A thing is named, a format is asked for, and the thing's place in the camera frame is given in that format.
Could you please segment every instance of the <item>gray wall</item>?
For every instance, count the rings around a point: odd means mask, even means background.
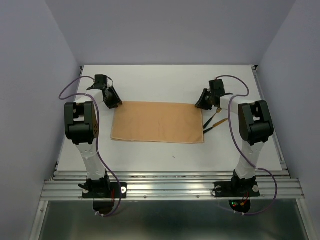
[[[61,147],[58,94],[79,67],[44,0],[2,2],[0,33],[0,239],[24,240]]]
[[[295,0],[46,0],[81,64],[257,64]]]
[[[320,1],[297,0],[258,73],[285,161],[320,230]]]

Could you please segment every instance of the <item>purple cable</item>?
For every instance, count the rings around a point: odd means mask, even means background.
[[[234,95],[233,97],[231,97],[230,101],[229,101],[229,104],[228,104],[228,118],[229,118],[229,129],[230,129],[230,133],[231,133],[231,137],[232,137],[232,140],[233,140],[233,143],[236,147],[236,149],[238,150],[238,152],[241,154],[241,156],[248,162],[248,164],[250,164],[253,168],[257,169],[257,170],[261,170],[261,171],[265,171],[266,173],[268,173],[273,181],[274,181],[274,185],[275,185],[275,193],[274,193],[274,197],[273,197],[273,200],[271,202],[271,204],[269,206],[267,206],[265,209],[261,210],[261,211],[257,211],[257,212],[252,212],[252,213],[241,213],[242,215],[245,215],[245,216],[254,216],[254,215],[258,215],[258,214],[261,214],[263,212],[265,212],[266,210],[268,210],[276,201],[276,198],[277,198],[277,195],[278,195],[278,184],[277,184],[277,180],[275,178],[275,176],[267,169],[265,168],[257,168],[257,166],[255,166],[246,156],[245,154],[241,151],[240,147],[238,146],[237,142],[236,142],[236,138],[235,138],[235,135],[234,135],[234,131],[232,129],[232,124],[231,124],[231,103],[232,101],[236,98],[236,97],[247,97],[250,93],[250,90],[247,86],[247,84],[242,81],[240,78],[236,77],[236,76],[232,76],[232,75],[221,75],[221,76],[217,76],[215,79],[218,79],[218,78],[223,78],[223,77],[229,77],[229,78],[233,78],[233,79],[237,79],[238,81],[240,81],[246,88],[247,90],[247,93],[244,94],[244,95]]]
[[[59,94],[59,99],[60,99],[60,100],[66,100],[66,99],[71,98],[71,97],[74,97],[74,96],[88,96],[89,98],[91,98],[91,100],[92,100],[92,102],[93,102],[93,104],[94,104],[94,106],[95,106],[95,109],[96,109],[98,129],[100,129],[100,112],[99,112],[98,104],[97,104],[97,102],[96,102],[96,100],[95,100],[95,98],[94,98],[93,96],[91,96],[91,95],[89,95],[89,94],[85,94],[85,93],[74,93],[74,94],[71,94],[71,95],[66,96],[66,97],[61,97],[62,94],[63,94],[73,83],[75,83],[76,81],[78,81],[78,80],[80,80],[80,79],[82,79],[82,78],[89,78],[89,79],[92,79],[93,81],[95,81],[95,79],[92,78],[92,77],[90,77],[90,76],[81,76],[81,77],[78,77],[78,78],[76,78],[75,80],[73,80],[71,83],[69,83],[69,85],[66,86],[66,87],[61,91],[61,93]],[[96,151],[97,151],[97,155],[98,155],[101,163],[102,163],[102,164],[104,165],[104,167],[114,176],[116,182],[117,182],[118,185],[119,185],[119,189],[120,189],[120,191],[119,191],[119,192],[120,192],[119,201],[118,201],[117,205],[115,206],[115,208],[114,208],[110,213],[108,213],[108,214],[106,214],[106,215],[104,215],[104,214],[102,215],[102,214],[100,214],[99,212],[94,211],[95,214],[97,214],[97,215],[99,215],[99,216],[101,216],[101,217],[109,217],[109,216],[111,216],[112,214],[115,213],[115,211],[118,209],[118,207],[119,207],[119,205],[120,205],[120,203],[121,203],[121,198],[122,198],[121,184],[120,184],[120,181],[119,181],[118,177],[116,176],[116,174],[107,166],[107,164],[105,163],[105,161],[102,159],[102,157],[101,157],[101,155],[100,155],[100,152],[99,152],[99,135],[98,135],[98,137],[96,138]]]

